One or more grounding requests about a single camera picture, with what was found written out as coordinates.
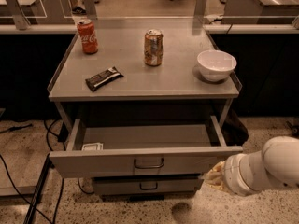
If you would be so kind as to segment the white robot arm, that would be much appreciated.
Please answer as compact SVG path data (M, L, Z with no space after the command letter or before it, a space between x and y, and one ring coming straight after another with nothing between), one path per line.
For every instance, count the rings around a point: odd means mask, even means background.
M213 189L238 196L299 188L299 140L278 136L260 151L230 156L203 175Z

